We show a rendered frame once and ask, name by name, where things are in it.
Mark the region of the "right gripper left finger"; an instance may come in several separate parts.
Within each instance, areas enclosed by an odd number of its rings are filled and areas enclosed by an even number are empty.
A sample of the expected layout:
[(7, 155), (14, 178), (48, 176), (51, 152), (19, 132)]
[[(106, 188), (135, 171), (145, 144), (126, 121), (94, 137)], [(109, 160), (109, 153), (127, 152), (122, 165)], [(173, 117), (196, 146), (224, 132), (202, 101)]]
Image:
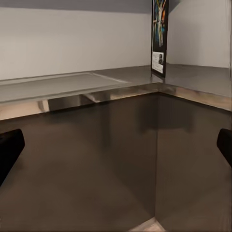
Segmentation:
[(0, 134), (0, 187), (25, 147), (21, 129)]

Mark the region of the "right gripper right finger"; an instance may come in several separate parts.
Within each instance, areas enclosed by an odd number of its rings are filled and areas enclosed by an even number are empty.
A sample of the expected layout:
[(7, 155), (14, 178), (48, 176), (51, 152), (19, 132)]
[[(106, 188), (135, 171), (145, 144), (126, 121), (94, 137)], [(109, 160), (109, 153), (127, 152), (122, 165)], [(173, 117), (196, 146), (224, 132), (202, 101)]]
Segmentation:
[(217, 146), (232, 167), (232, 130), (220, 129)]

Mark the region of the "poster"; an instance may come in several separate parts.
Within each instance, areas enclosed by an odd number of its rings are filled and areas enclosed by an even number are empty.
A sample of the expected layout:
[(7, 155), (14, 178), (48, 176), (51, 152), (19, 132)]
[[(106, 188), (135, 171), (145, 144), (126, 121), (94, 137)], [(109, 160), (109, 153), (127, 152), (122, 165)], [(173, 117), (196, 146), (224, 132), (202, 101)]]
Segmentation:
[(151, 70), (166, 77), (169, 0), (152, 0)]

